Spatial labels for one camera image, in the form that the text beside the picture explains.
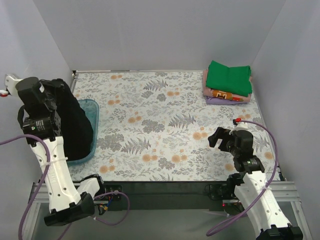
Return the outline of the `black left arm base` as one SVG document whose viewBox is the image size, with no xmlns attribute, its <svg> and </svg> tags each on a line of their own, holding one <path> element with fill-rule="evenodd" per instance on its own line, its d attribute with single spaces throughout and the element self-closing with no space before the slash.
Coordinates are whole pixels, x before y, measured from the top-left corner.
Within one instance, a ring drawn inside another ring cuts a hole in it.
<svg viewBox="0 0 320 240">
<path fill-rule="evenodd" d="M 119 194 L 122 192 L 122 186 L 121 185 L 114 185 L 114 184 L 107 184 L 103 185 L 100 190 L 95 194 L 94 199 L 96 201 L 119 201 L 121 200 L 121 195 Z"/>
</svg>

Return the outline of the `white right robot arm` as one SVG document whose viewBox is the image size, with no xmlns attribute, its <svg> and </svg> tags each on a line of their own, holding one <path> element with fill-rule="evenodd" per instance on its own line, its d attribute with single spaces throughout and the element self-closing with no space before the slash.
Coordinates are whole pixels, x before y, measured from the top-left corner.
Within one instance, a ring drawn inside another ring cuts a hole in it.
<svg viewBox="0 0 320 240">
<path fill-rule="evenodd" d="M 258 240 L 301 240 L 303 232 L 293 226 L 281 210 L 269 187 L 265 168 L 254 155 L 254 137 L 246 124 L 240 123 L 229 130 L 218 127 L 208 137 L 210 147 L 230 153 L 237 173 L 227 179 L 226 192 L 232 199 L 238 199 L 253 226 Z"/>
</svg>

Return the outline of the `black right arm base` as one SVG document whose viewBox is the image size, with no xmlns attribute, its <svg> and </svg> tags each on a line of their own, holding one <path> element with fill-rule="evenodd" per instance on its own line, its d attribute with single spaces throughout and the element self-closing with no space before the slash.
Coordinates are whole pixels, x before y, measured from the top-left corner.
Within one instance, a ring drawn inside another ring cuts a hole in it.
<svg viewBox="0 0 320 240">
<path fill-rule="evenodd" d="M 238 198 L 229 191 L 226 183 L 207 184 L 204 187 L 204 193 L 213 201 L 218 200 L 237 200 Z"/>
</svg>

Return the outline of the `black t-shirt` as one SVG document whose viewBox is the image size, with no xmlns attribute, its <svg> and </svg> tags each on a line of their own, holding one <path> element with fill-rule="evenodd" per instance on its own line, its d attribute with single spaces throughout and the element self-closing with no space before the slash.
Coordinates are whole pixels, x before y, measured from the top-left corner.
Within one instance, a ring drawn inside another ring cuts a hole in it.
<svg viewBox="0 0 320 240">
<path fill-rule="evenodd" d="M 87 157 L 91 152 L 94 131 L 85 111 L 66 82 L 57 113 L 61 119 L 64 154 L 68 161 Z"/>
</svg>

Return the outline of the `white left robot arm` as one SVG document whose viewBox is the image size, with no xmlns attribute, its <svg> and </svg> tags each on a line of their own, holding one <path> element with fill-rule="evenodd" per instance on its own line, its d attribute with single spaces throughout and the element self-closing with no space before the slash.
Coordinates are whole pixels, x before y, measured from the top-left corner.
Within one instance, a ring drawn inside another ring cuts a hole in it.
<svg viewBox="0 0 320 240">
<path fill-rule="evenodd" d="M 79 102 L 62 79 L 28 77 L 16 85 L 23 106 L 18 122 L 35 154 L 48 191 L 47 226 L 64 226 L 95 213 L 95 200 L 106 196 L 98 174 L 83 178 L 79 187 L 72 181 L 67 160 L 85 158 L 91 152 L 94 132 Z"/>
</svg>

